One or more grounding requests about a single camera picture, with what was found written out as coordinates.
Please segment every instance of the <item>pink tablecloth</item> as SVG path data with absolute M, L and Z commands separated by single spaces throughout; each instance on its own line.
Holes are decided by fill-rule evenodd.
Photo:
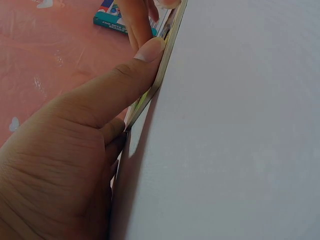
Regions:
M 133 54 L 93 25 L 102 0 L 0 0 L 0 146 L 41 106 Z

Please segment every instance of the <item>white heart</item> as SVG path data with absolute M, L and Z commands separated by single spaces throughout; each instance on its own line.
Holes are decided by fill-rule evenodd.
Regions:
M 42 3 L 36 6 L 37 9 L 51 8 L 54 5 L 54 0 L 43 0 Z
M 9 126 L 10 132 L 15 132 L 20 126 L 19 119 L 15 116 L 12 118 L 12 122 Z

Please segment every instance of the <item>white board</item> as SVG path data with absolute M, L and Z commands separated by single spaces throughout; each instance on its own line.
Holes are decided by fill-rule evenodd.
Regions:
M 112 240 L 319 239 L 319 13 L 318 0 L 188 2 L 122 159 Z

